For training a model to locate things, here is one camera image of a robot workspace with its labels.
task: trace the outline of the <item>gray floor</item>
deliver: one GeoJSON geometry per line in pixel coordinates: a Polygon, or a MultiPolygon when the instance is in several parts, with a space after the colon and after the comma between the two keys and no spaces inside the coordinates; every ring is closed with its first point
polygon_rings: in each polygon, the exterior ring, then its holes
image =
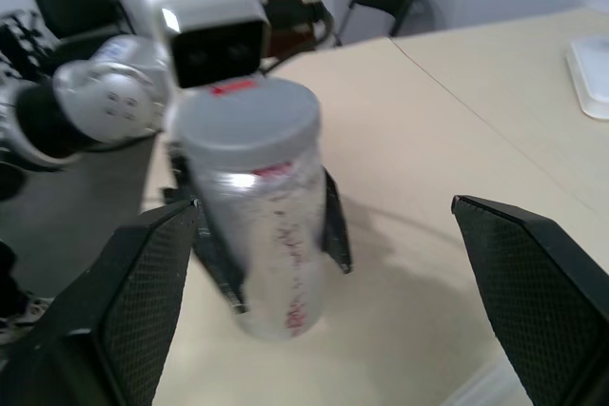
{"type": "Polygon", "coordinates": [[[65,171],[31,174],[21,195],[0,203],[0,239],[19,258],[14,277],[22,287],[54,297],[138,214],[152,144],[89,153],[65,171]]]}

